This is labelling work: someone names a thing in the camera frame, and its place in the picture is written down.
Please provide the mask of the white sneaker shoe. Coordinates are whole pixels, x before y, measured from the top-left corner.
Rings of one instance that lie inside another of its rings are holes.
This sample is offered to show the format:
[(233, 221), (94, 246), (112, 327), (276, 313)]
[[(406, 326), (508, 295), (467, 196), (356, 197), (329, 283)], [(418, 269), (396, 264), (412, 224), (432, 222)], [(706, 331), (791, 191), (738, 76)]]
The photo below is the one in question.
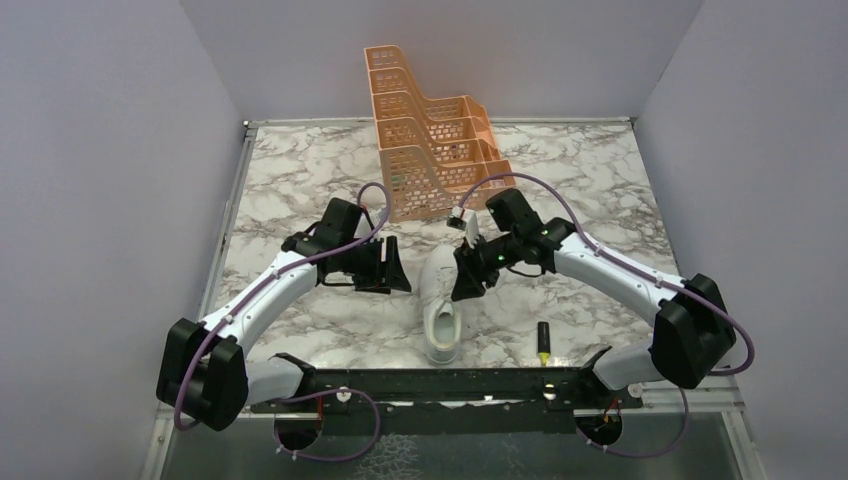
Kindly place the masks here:
[(448, 365), (459, 354), (462, 315), (451, 298), (457, 277), (454, 248), (445, 244), (428, 255), (420, 271), (418, 292), (424, 352), (435, 365)]

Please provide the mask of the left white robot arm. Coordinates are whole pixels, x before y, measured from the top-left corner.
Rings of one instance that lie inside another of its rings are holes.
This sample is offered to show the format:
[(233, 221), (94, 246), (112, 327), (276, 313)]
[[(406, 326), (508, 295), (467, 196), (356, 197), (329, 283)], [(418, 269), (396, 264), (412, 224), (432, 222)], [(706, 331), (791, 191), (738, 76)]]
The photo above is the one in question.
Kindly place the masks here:
[(322, 218), (287, 237), (245, 290), (201, 320), (182, 318), (170, 328), (156, 397), (174, 408), (177, 427), (189, 416), (221, 431), (245, 407), (271, 400), (294, 411), (310, 405), (315, 386), (304, 363), (283, 354), (256, 364), (246, 357), (284, 311), (329, 274), (348, 276), (357, 292), (410, 291), (397, 238), (379, 236), (368, 219), (364, 207), (331, 199)]

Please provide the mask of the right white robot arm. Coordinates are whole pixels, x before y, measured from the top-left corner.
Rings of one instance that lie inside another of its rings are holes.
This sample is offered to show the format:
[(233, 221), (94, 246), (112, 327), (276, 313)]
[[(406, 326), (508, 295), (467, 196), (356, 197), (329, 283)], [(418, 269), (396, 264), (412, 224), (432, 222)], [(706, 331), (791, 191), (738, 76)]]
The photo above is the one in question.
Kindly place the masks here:
[(595, 288), (652, 327), (649, 339), (605, 350), (587, 362), (590, 372), (576, 384), (579, 398), (592, 407), (635, 383), (667, 380), (694, 389), (736, 342), (711, 279), (698, 274), (690, 280), (661, 275), (648, 280), (644, 265), (600, 245), (588, 246), (560, 218), (524, 233), (512, 229), (491, 241), (464, 241), (453, 257), (458, 267), (454, 301), (483, 296), (501, 270), (525, 262)]

